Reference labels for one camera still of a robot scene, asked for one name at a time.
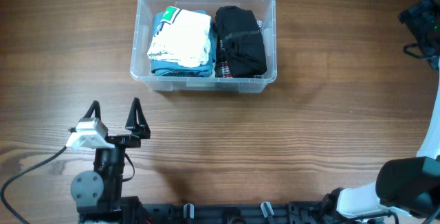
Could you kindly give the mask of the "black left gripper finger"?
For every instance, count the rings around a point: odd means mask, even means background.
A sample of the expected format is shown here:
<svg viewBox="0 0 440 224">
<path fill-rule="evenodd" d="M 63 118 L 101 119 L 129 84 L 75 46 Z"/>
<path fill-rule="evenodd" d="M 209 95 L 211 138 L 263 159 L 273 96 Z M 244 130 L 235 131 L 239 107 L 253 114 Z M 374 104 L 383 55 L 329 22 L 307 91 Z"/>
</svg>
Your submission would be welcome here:
<svg viewBox="0 0 440 224">
<path fill-rule="evenodd" d="M 150 139 L 151 130 L 144 117 L 139 98 L 134 98 L 126 121 L 125 129 L 140 139 Z"/>
<path fill-rule="evenodd" d="M 84 118 L 98 118 L 101 120 L 101 112 L 100 112 L 100 103 L 97 100 L 94 100 L 87 110 L 86 114 L 83 116 Z"/>
</svg>

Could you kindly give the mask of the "blue jeans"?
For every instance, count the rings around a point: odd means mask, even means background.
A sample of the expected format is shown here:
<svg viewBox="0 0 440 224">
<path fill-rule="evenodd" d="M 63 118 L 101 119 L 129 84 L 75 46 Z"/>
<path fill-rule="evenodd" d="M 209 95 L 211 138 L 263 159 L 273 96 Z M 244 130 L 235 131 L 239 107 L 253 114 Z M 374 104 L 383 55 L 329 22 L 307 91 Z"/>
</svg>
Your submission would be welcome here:
<svg viewBox="0 0 440 224">
<path fill-rule="evenodd" d="M 203 10 L 195 10 L 194 12 L 206 14 L 206 12 Z M 160 23 L 159 21 L 163 15 L 163 13 L 164 13 L 164 11 L 160 12 L 153 19 L 153 27 L 155 28 L 155 31 L 156 31 L 157 26 Z M 215 56 L 216 38 L 215 38 L 215 32 L 214 32 L 214 25 L 213 25 L 212 21 L 211 21 L 211 28 L 210 28 L 209 36 L 210 36 L 210 42 L 211 42 L 211 49 L 210 49 L 210 53 L 209 53 L 208 63 L 206 65 L 202 65 L 202 66 L 194 67 L 194 68 L 188 68 L 188 67 L 179 66 L 177 63 L 151 60 L 151 73 L 156 76 L 203 77 L 203 78 L 207 78 L 207 77 L 211 76 L 215 62 L 216 62 L 216 56 Z"/>
</svg>

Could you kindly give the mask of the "white printed shirt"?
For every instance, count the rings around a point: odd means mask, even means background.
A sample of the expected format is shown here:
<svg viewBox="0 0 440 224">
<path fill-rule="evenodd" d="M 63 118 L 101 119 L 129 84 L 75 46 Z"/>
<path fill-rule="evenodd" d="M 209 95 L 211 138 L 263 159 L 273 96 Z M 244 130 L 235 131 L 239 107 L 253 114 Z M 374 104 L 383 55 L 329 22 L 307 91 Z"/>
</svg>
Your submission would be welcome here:
<svg viewBox="0 0 440 224">
<path fill-rule="evenodd" d="M 148 57 L 188 68 L 206 65 L 211 21 L 207 14 L 168 6 L 153 34 Z"/>
</svg>

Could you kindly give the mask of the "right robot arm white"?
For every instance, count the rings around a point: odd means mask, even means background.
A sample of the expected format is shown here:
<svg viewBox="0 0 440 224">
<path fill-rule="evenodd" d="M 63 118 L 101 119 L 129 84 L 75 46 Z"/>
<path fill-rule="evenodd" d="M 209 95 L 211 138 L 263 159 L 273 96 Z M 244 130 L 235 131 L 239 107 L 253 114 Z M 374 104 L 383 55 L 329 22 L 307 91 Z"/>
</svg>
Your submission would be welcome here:
<svg viewBox="0 0 440 224">
<path fill-rule="evenodd" d="M 403 52 L 439 70 L 439 3 L 421 0 L 398 16 L 415 37 Z M 401 215 L 431 223 L 439 219 L 439 102 L 415 157 L 386 162 L 377 179 L 358 188 L 339 188 L 316 206 L 321 223 L 368 223 Z"/>
</svg>

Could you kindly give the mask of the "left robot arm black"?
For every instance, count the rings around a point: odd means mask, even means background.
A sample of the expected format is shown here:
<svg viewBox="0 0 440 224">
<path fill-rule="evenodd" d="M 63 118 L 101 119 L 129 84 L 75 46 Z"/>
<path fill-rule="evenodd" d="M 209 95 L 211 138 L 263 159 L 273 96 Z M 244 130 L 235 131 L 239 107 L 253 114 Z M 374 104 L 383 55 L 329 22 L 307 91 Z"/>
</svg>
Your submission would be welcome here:
<svg viewBox="0 0 440 224">
<path fill-rule="evenodd" d="M 71 129 L 66 147 L 95 150 L 93 170 L 74 177 L 71 196 L 76 202 L 79 223 L 152 223 L 153 218 L 137 196 L 123 197 L 122 184 L 132 179 L 123 176 L 125 163 L 133 162 L 128 148 L 139 148 L 151 131 L 142 112 L 140 100 L 134 98 L 125 124 L 129 134 L 110 135 L 94 101 L 77 125 Z"/>
</svg>

